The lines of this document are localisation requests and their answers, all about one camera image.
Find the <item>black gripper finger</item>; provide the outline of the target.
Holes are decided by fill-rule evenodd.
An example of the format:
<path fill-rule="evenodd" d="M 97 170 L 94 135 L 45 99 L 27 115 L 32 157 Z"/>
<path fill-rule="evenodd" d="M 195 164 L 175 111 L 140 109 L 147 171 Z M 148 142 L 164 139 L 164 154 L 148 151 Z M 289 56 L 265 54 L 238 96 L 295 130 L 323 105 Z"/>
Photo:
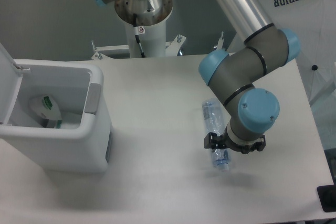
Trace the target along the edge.
<path fill-rule="evenodd" d="M 212 150 L 223 150 L 224 149 L 224 138 L 223 135 L 217 135 L 216 133 L 209 132 L 204 137 L 204 148 Z"/>
<path fill-rule="evenodd" d="M 253 144 L 253 147 L 252 147 L 252 151 L 258 151 L 258 152 L 261 152 L 264 150 L 264 148 L 266 147 L 266 137 L 265 135 L 262 135 L 258 141 L 256 141 L 254 144 Z"/>

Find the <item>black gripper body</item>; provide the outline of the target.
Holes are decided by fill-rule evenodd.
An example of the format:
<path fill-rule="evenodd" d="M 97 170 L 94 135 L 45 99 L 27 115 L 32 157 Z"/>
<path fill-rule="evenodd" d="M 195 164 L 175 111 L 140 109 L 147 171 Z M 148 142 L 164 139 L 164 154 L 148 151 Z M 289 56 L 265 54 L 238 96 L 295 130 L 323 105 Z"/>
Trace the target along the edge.
<path fill-rule="evenodd" d="M 243 144 L 236 144 L 233 142 L 233 140 L 226 134 L 223 135 L 224 138 L 224 148 L 229 148 L 235 152 L 240 152 L 242 154 L 248 154 L 250 152 L 253 152 L 251 149 L 253 147 L 252 142 L 246 142 Z"/>

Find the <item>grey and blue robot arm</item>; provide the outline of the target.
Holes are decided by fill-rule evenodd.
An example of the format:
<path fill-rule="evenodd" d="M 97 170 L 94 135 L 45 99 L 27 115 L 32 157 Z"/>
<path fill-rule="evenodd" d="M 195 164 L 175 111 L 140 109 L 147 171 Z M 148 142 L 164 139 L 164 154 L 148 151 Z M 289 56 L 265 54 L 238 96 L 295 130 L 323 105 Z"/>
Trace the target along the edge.
<path fill-rule="evenodd" d="M 132 58 L 166 56 L 164 31 L 148 36 L 149 28 L 164 23 L 172 12 L 172 0 L 95 0 L 114 3 L 115 11 L 129 32 Z M 254 82 L 285 66 L 300 53 L 300 41 L 289 29 L 278 29 L 258 0 L 217 0 L 244 47 L 228 53 L 221 47 L 199 64 L 205 84 L 230 115 L 223 133 L 208 133 L 206 149 L 231 149 L 248 154 L 265 148 L 265 132 L 279 115 L 279 102 Z"/>

